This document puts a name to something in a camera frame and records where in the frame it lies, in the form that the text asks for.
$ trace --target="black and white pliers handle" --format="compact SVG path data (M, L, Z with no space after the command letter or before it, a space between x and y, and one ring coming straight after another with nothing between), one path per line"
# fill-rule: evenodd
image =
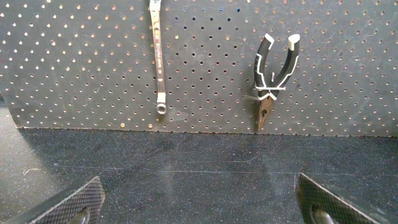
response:
M274 44L274 39L269 34L266 34L260 44L254 64L254 80L256 82L256 89L259 93L259 100L263 100L268 96L276 100L278 93L281 90L285 90L284 86L294 72L299 57L300 35L291 35L288 40L289 50L287 52L287 58L282 70L276 77L273 72L272 75L264 74L267 55Z

